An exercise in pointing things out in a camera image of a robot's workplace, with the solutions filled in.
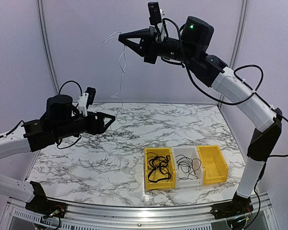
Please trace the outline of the small black cable remnant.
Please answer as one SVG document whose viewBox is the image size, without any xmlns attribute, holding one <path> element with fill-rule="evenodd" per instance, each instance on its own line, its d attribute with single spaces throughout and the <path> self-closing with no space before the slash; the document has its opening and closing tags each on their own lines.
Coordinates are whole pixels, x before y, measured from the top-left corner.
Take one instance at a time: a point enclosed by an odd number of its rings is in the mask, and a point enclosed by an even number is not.
<svg viewBox="0 0 288 230">
<path fill-rule="evenodd" d="M 178 169 L 183 173 L 196 176 L 196 172 L 200 169 L 202 163 L 199 158 L 190 158 L 183 154 L 177 156 Z"/>
</svg>

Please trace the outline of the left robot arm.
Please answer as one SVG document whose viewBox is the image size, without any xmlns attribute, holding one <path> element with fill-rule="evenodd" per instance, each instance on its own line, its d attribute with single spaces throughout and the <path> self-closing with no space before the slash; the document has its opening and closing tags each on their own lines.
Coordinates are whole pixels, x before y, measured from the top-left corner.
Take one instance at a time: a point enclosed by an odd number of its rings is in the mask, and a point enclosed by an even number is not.
<svg viewBox="0 0 288 230">
<path fill-rule="evenodd" d="M 87 111 L 93 96 L 83 93 L 78 106 L 71 96 L 61 94 L 47 99 L 46 112 L 40 119 L 18 124 L 11 131 L 0 135 L 0 160 L 19 153 L 36 152 L 59 144 L 68 137 L 79 138 L 82 133 L 103 134 L 115 121 L 115 116 Z M 51 209 L 40 183 L 19 181 L 0 174 L 0 195 L 32 202 L 40 213 Z"/>
</svg>

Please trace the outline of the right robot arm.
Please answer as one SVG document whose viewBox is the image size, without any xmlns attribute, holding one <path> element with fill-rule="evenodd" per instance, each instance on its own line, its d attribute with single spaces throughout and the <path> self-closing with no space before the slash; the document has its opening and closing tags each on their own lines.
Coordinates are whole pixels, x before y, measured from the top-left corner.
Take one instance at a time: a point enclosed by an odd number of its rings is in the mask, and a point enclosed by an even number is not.
<svg viewBox="0 0 288 230">
<path fill-rule="evenodd" d="M 217 56 L 207 54 L 214 28 L 205 21 L 189 16 L 178 38 L 169 37 L 167 28 L 158 29 L 167 18 L 152 20 L 147 29 L 119 35 L 119 41 L 141 56 L 145 62 L 155 64 L 158 57 L 181 62 L 191 82 L 201 81 L 226 97 L 225 104 L 237 106 L 254 124 L 254 133 L 248 147 L 246 163 L 240 184 L 233 199 L 215 206 L 215 214 L 237 215 L 250 204 L 250 196 L 264 172 L 282 131 L 281 111 L 273 111 L 234 71 Z"/>
</svg>

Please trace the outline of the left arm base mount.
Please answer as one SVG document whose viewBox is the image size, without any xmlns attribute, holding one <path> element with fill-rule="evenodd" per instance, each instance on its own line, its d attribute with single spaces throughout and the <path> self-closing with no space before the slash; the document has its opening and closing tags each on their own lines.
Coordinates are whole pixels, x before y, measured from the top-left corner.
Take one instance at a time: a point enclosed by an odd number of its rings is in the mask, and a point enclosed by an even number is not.
<svg viewBox="0 0 288 230">
<path fill-rule="evenodd" d="M 64 218 L 67 204 L 48 199 L 40 183 L 33 181 L 30 181 L 29 183 L 33 187 L 34 196 L 29 202 L 26 202 L 25 208 L 48 217 L 51 213 L 58 210 L 59 213 L 56 214 L 56 216 L 59 218 Z"/>
</svg>

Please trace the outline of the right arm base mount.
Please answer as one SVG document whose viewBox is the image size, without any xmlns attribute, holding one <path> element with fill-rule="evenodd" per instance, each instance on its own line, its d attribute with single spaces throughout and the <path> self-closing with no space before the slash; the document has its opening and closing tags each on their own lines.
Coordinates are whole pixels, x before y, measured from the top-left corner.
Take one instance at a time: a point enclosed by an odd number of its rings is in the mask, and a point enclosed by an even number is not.
<svg viewBox="0 0 288 230">
<path fill-rule="evenodd" d="M 244 198 L 239 196 L 236 192 L 232 200 L 212 205 L 210 213 L 215 219 L 223 219 L 250 213 L 252 211 L 253 206 L 251 197 Z"/>
</svg>

